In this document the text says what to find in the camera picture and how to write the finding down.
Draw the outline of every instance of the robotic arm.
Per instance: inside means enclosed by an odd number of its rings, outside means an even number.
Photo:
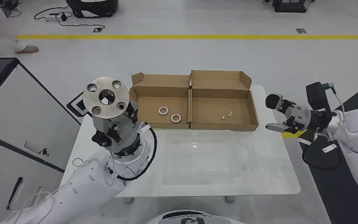
[[[340,102],[342,111],[331,111],[325,92],[329,89]],[[280,94],[268,95],[266,106],[283,113],[287,120],[278,124],[268,124],[266,129],[293,134],[307,129],[315,131],[314,140],[318,134],[325,136],[332,143],[333,140],[337,140],[352,176],[358,183],[358,110],[345,112],[332,83],[313,83],[306,86],[306,92],[309,105],[313,110],[285,100]]]
[[[148,124],[138,121],[138,104],[129,99],[122,82],[111,77],[93,80],[84,90],[83,103],[97,129],[92,140],[103,150],[79,165],[66,184],[39,205],[13,213],[3,223],[68,223],[109,202],[151,165],[157,137]],[[140,135],[148,128],[154,137],[150,160],[151,147]]]

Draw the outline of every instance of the white label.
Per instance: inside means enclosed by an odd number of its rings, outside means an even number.
[[[322,151],[327,153],[329,151],[332,151],[335,148],[337,148],[336,144],[331,144],[330,146],[327,146],[326,148],[322,149]]]
[[[297,138],[297,141],[300,142],[300,143],[306,144],[307,146],[309,146],[311,144],[311,142],[309,142],[307,140],[304,140],[302,138]]]

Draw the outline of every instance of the bolt hole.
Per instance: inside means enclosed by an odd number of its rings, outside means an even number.
[[[122,83],[118,80],[112,82],[112,86],[114,88],[120,88],[122,86]]]
[[[102,109],[99,106],[95,106],[92,108],[92,114],[98,115],[102,112]]]
[[[87,90],[88,90],[89,92],[96,92],[96,91],[97,91],[97,86],[96,86],[96,84],[93,84],[93,83],[89,84],[89,85],[87,86]]]
[[[125,109],[125,103],[124,102],[119,102],[117,104],[117,109],[118,110],[124,110]]]

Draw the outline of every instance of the box lid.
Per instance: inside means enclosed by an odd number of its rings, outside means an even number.
[[[189,88],[190,76],[172,74],[143,74],[132,75],[134,86],[183,87]]]
[[[241,71],[192,70],[190,76],[193,89],[249,90],[251,87],[251,78]]]
[[[190,76],[138,73],[132,75],[132,83],[138,96],[185,97],[189,90]]]

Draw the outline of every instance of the open cardboard box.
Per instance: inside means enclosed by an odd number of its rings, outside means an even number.
[[[193,70],[191,82],[191,129],[253,131],[257,128],[256,109],[249,90],[251,78],[245,73]]]
[[[138,73],[132,75],[132,83],[129,96],[139,104],[139,120],[153,128],[189,128],[190,76]],[[168,114],[159,114],[162,106],[168,108]],[[179,114],[181,121],[173,123],[173,114]]]

